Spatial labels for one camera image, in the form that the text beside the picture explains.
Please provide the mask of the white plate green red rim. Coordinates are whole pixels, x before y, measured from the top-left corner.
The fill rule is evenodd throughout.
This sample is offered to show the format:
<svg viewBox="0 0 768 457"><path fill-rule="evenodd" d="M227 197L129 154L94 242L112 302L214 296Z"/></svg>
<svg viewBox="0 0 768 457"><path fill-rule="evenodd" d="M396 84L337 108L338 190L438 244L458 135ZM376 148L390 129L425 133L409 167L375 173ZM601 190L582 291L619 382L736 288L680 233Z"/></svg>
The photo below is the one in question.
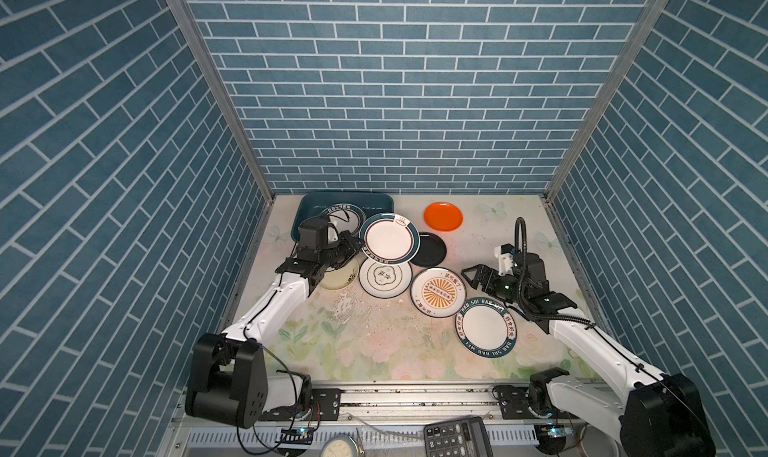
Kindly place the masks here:
<svg viewBox="0 0 768 457"><path fill-rule="evenodd" d="M329 218L332 227L338 232L348 231L357 236L366 220L364 211L351 203L338 203L327 207L323 215Z"/></svg>

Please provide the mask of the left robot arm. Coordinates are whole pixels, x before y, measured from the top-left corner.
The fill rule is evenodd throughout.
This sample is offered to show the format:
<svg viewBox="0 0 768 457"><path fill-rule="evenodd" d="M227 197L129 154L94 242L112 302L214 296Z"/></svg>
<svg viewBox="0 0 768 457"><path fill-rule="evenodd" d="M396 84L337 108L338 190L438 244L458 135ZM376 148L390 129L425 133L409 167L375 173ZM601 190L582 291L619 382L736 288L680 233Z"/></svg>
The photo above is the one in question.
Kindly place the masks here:
<svg viewBox="0 0 768 457"><path fill-rule="evenodd" d="M311 406L311 377L266 366L267 344L292 312L310 297L328 270L337 270L358 254L363 240L338 230L326 216L299 226L291 255L275 270L263 296L221 333L202 335L193 348L185 413L238 428L249 428L264 413L294 418Z"/></svg>

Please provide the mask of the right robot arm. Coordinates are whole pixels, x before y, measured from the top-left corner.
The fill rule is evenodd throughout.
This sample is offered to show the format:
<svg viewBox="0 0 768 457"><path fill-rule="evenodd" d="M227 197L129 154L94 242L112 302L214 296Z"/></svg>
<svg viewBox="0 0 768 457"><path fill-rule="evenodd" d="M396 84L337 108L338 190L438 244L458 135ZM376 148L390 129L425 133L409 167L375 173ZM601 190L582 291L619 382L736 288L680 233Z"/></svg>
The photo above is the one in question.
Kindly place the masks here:
<svg viewBox="0 0 768 457"><path fill-rule="evenodd" d="M549 287L543 260L511 245L496 250L499 267L462 270L469 286L536 324L582 358L610 387L602 392L554 367L533 374L528 404L542 417L574 414L619 443L629 456L712 456L696 385L669 374L608 336L562 293Z"/></svg>

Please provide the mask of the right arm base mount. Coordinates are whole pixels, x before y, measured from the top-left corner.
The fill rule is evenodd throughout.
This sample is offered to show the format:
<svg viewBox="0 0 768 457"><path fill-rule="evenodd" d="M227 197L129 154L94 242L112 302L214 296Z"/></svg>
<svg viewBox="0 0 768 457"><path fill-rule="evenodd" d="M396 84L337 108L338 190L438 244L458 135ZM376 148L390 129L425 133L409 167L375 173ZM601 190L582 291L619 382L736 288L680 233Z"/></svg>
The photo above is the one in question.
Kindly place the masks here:
<svg viewBox="0 0 768 457"><path fill-rule="evenodd" d="M491 394L504 420L576 418L573 414L555 409L535 408L530 401L527 387L500 384L492 388Z"/></svg>

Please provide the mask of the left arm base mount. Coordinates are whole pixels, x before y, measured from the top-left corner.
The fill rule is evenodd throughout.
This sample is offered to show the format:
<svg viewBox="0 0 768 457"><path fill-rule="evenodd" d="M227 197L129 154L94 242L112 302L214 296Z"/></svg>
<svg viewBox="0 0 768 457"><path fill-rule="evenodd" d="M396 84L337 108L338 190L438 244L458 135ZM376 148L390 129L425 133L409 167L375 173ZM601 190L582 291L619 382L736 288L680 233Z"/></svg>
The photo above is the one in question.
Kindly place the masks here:
<svg viewBox="0 0 768 457"><path fill-rule="evenodd" d="M340 413L342 390L340 388L313 388L311 394L302 391L299 403L294 399L286 405L267 408L261 415L260 421L286 421L291 422L293 414L296 421L313 412L313 419L325 421L337 421Z"/></svg>

